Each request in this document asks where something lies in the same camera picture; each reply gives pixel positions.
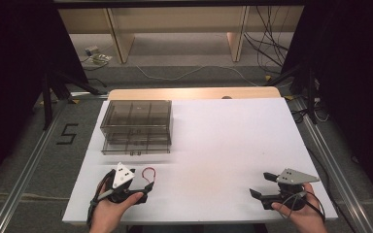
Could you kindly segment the black metal stand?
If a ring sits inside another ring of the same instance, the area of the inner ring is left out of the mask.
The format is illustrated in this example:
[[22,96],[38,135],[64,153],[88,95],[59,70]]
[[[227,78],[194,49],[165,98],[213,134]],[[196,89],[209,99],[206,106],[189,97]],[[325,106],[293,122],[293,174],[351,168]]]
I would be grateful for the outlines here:
[[72,93],[66,86],[68,83],[71,83],[96,96],[106,94],[106,91],[96,89],[90,86],[88,83],[78,81],[77,79],[74,79],[61,71],[48,70],[42,77],[42,96],[45,113],[44,130],[47,130],[50,127],[53,120],[51,95],[54,93],[59,100],[69,100],[72,97]]
[[275,86],[283,82],[289,77],[294,77],[290,92],[300,94],[303,90],[307,91],[307,115],[309,119],[316,124],[317,118],[315,117],[315,72],[311,65],[300,63],[293,68],[288,69],[277,78],[269,81],[266,86]]

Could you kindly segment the white table mat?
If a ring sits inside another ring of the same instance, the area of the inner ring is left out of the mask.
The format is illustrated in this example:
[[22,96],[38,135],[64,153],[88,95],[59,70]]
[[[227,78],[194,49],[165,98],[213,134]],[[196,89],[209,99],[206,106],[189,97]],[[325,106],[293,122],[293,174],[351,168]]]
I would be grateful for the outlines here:
[[147,202],[124,214],[128,225],[278,221],[250,189],[277,193],[264,172],[317,172],[282,98],[176,100],[172,107],[169,153],[105,155],[104,136],[94,130],[64,221],[85,223],[97,184],[118,163],[136,169],[134,188],[155,179]]

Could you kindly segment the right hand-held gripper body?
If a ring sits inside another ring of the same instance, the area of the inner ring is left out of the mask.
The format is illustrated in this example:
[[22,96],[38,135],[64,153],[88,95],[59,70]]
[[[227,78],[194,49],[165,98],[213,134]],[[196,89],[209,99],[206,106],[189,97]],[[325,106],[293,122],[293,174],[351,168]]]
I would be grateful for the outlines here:
[[306,193],[304,183],[315,183],[320,180],[317,176],[312,176],[290,168],[286,168],[275,182],[279,187],[279,193],[275,195],[262,196],[260,202],[265,210],[272,210],[271,204],[274,202],[287,206],[292,211],[301,210],[306,204]]

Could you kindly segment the person's right hand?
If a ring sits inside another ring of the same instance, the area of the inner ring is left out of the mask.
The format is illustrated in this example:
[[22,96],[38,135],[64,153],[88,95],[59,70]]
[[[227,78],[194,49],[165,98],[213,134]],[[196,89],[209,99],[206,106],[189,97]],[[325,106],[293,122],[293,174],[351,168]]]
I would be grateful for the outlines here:
[[309,183],[303,184],[303,187],[307,192],[306,199],[311,206],[305,205],[301,210],[292,211],[287,206],[274,202],[271,207],[280,215],[288,218],[299,233],[327,233],[324,220],[320,215],[320,203],[314,196],[314,189]]

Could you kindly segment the dark curtain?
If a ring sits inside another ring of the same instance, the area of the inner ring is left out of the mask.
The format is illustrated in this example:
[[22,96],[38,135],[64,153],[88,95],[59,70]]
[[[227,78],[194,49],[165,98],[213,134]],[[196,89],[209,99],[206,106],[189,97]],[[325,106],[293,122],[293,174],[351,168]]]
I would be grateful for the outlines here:
[[282,70],[311,64],[331,116],[373,183],[373,0],[306,0]]
[[87,81],[59,11],[0,2],[0,165],[15,146],[49,68]]

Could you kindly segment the aluminium floor rail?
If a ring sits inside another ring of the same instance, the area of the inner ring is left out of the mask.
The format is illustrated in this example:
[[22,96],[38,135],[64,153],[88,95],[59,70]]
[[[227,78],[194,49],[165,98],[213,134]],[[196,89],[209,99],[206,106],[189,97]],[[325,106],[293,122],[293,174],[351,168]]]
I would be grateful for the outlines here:
[[373,222],[364,204],[359,200],[347,173],[337,161],[336,153],[324,137],[324,122],[314,124],[308,115],[295,117],[301,128],[301,136],[306,141],[306,148],[317,164],[319,174],[330,203],[339,217],[348,225],[352,233],[373,233]]
[[60,101],[54,107],[54,116],[52,117],[52,122],[41,134],[38,143],[36,144],[34,150],[29,155],[29,158],[17,178],[15,186],[12,188],[8,197],[5,199],[3,206],[0,209],[0,233],[5,233],[7,226],[9,225],[11,218],[13,217],[18,203],[21,200],[22,194],[28,187],[30,180],[44,154],[51,135],[58,124],[58,119],[67,105],[66,101]]

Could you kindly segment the person's left hand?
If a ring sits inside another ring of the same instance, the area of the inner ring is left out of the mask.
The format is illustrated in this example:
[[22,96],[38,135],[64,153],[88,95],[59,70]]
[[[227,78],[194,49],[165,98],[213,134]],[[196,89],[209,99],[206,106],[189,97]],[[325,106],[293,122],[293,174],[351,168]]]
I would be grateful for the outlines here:
[[119,227],[124,213],[143,196],[143,192],[137,192],[119,204],[110,202],[109,200],[102,200],[93,213],[89,233],[112,233]]

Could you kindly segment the short aluminium rail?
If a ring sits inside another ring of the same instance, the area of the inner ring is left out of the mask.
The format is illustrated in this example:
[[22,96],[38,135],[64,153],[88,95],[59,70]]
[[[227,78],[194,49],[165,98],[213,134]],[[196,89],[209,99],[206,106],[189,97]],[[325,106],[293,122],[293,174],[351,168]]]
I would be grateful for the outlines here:
[[90,92],[78,91],[71,92],[71,99],[108,99],[109,95],[107,94],[92,94]]

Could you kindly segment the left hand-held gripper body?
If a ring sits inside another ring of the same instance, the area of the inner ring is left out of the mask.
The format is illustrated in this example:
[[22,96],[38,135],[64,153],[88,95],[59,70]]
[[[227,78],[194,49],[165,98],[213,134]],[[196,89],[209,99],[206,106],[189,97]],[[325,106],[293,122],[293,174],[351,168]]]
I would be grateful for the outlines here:
[[[127,200],[132,194],[142,192],[143,189],[131,190],[130,185],[135,177],[129,169],[122,163],[117,165],[117,168],[112,171],[112,176],[107,179],[106,190],[111,190],[107,199],[113,203],[122,203]],[[147,202],[147,195],[144,195],[136,202],[136,205]]]

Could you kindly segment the clear grey drawer box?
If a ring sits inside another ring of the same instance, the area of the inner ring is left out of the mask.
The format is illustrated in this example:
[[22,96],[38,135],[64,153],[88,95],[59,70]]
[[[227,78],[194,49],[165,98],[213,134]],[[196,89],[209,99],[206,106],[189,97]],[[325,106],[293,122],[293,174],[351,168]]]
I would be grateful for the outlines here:
[[173,115],[170,100],[112,100],[101,122],[105,155],[169,153]]

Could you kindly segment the beige wooden desk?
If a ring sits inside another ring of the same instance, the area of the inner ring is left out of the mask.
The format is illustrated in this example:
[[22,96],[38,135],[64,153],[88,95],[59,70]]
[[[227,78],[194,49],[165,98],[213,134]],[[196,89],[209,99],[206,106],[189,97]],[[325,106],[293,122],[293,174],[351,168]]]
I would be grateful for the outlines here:
[[109,34],[119,63],[127,61],[137,33],[226,34],[231,58],[240,60],[246,32],[259,32],[266,23],[274,32],[293,32],[301,6],[169,7],[63,9],[58,11],[70,34]]

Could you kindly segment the green white power strip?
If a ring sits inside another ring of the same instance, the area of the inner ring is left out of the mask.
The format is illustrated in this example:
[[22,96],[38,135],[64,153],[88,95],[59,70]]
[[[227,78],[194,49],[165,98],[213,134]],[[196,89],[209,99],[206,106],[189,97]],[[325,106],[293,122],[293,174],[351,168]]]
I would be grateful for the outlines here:
[[97,53],[90,57],[91,62],[96,65],[107,65],[111,59],[111,56],[102,53]]

